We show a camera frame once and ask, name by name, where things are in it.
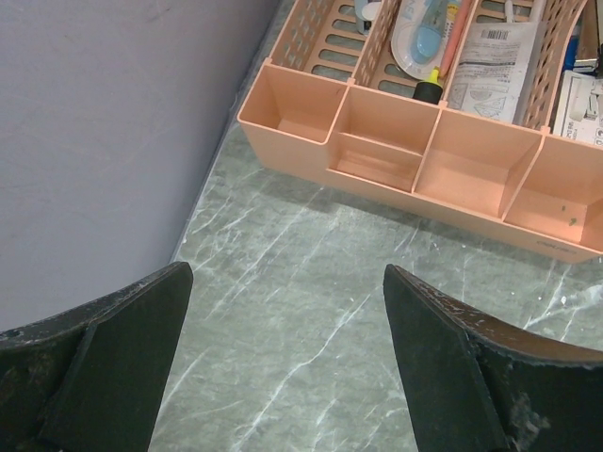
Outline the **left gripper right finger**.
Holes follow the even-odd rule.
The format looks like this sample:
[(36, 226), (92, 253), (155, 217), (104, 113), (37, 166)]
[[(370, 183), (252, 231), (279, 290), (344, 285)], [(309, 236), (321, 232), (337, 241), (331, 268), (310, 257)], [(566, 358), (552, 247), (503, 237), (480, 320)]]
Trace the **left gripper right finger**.
[(421, 451), (598, 451), (602, 354), (519, 329), (400, 266), (383, 295)]

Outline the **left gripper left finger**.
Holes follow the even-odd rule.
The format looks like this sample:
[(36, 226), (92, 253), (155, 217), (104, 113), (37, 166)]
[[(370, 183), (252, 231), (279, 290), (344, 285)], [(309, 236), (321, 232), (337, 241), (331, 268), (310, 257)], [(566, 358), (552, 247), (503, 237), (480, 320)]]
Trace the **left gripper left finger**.
[(174, 262), (2, 331), (2, 450), (147, 450), (192, 285), (190, 265)]

